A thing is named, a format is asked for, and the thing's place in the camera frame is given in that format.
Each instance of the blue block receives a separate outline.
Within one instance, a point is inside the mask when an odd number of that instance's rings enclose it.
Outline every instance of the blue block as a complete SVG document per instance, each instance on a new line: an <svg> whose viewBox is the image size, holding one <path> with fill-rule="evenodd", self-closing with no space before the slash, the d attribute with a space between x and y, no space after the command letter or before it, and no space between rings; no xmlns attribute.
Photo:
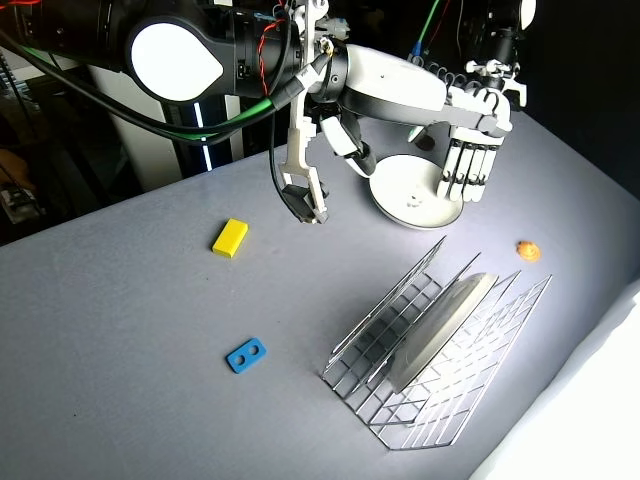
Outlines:
<svg viewBox="0 0 640 480"><path fill-rule="evenodd" d="M244 345L227 355L227 363L236 373L242 373L267 354L262 342L252 338Z"/></svg>

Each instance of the yellow sponge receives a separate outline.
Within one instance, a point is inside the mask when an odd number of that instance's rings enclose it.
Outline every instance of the yellow sponge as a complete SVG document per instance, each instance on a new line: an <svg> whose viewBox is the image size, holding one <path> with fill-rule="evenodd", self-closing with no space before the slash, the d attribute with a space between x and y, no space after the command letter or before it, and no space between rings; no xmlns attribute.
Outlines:
<svg viewBox="0 0 640 480"><path fill-rule="evenodd" d="M232 258L248 231L248 224L230 218L216 243L213 244L212 250L219 255Z"/></svg>

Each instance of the plate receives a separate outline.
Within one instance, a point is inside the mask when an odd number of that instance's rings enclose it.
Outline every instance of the plate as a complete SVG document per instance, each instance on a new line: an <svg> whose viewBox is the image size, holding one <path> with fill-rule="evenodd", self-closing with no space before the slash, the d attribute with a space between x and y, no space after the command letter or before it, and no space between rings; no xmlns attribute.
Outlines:
<svg viewBox="0 0 640 480"><path fill-rule="evenodd" d="M497 281L498 276L489 273L471 275L455 282L436 300L395 354L387 377L395 393L422 373Z"/></svg>
<svg viewBox="0 0 640 480"><path fill-rule="evenodd" d="M373 199L387 217L411 228L444 227L462 213L462 200L436 197L442 169L424 158L394 155L381 160L369 179Z"/></svg>

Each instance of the metal wire rack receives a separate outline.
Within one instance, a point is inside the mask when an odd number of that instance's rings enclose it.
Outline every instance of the metal wire rack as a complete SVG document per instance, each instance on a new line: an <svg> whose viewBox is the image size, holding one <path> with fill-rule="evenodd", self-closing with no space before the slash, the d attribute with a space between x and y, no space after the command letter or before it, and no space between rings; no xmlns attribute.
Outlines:
<svg viewBox="0 0 640 480"><path fill-rule="evenodd" d="M395 394L386 374L393 354L445 286L426 273L440 240L332 351L323 380L391 450L453 444L544 293L551 276L497 307L519 276L496 283L449 342L407 388Z"/></svg>

